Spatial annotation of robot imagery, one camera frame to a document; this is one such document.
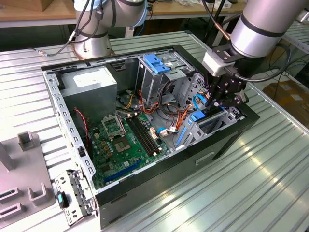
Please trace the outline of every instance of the blue expansion slot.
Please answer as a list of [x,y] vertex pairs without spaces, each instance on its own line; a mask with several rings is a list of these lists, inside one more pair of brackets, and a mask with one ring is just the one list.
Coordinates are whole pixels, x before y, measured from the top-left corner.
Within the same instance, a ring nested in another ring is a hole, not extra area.
[[130,172],[130,171],[133,171],[134,169],[136,169],[139,166],[139,163],[142,162],[142,161],[143,160],[141,159],[141,160],[137,161],[136,163],[132,164],[131,166],[129,166],[129,167],[113,174],[113,175],[110,175],[109,177],[104,178],[104,182],[114,180],[114,179],[116,179],[116,178]]
[[187,127],[185,127],[183,130],[182,130],[182,133],[180,134],[177,142],[176,142],[176,146],[179,145],[179,143],[181,142],[181,140],[183,139],[183,136],[184,136],[184,133],[187,131]]

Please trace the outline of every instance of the red cable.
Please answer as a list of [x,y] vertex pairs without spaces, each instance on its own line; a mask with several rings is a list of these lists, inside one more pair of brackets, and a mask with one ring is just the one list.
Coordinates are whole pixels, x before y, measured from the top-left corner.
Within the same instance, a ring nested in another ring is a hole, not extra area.
[[87,147],[88,147],[88,128],[87,128],[86,119],[85,119],[84,115],[83,115],[78,109],[74,109],[74,111],[76,111],[77,113],[79,113],[80,116],[82,117],[82,120],[84,121],[85,130],[86,130],[86,138],[87,138]]

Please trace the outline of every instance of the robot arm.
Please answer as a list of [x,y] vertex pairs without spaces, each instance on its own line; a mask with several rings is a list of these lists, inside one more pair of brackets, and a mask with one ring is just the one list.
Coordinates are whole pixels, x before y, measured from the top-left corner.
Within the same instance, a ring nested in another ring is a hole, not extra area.
[[75,0],[74,8],[80,24],[73,43],[81,58],[110,55],[108,28],[139,26],[147,15],[146,0]]
[[[266,80],[250,78],[306,5],[308,0],[249,0],[230,35],[230,43],[204,56],[202,64],[210,74],[208,104],[229,107],[247,101],[243,93],[246,83]],[[281,47],[289,57],[289,49]]]

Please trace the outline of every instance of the wooden table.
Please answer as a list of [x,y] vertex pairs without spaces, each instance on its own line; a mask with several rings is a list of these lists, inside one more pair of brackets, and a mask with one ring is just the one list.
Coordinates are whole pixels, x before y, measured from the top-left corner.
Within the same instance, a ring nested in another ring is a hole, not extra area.
[[[240,13],[245,7],[244,0],[223,9],[222,16]],[[197,18],[207,17],[204,7],[200,4],[183,6],[178,2],[156,2],[153,5],[153,19]],[[75,9],[71,0],[54,0],[44,12],[37,12],[12,6],[0,9],[0,28],[27,27],[45,25],[75,24]]]

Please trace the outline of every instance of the blue latch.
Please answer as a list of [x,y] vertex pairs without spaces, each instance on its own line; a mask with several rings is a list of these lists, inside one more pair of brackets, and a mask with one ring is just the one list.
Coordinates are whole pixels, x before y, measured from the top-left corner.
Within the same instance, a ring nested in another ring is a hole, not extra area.
[[191,114],[191,119],[194,122],[196,122],[196,121],[198,121],[198,120],[200,120],[200,119],[202,119],[204,117],[206,117],[206,115],[203,112],[201,112],[201,111],[197,111],[197,112],[194,112],[194,113]]
[[159,59],[156,55],[145,55],[143,56],[145,62],[149,65],[149,67],[156,73],[166,73],[170,71],[170,67],[163,64],[162,60]]

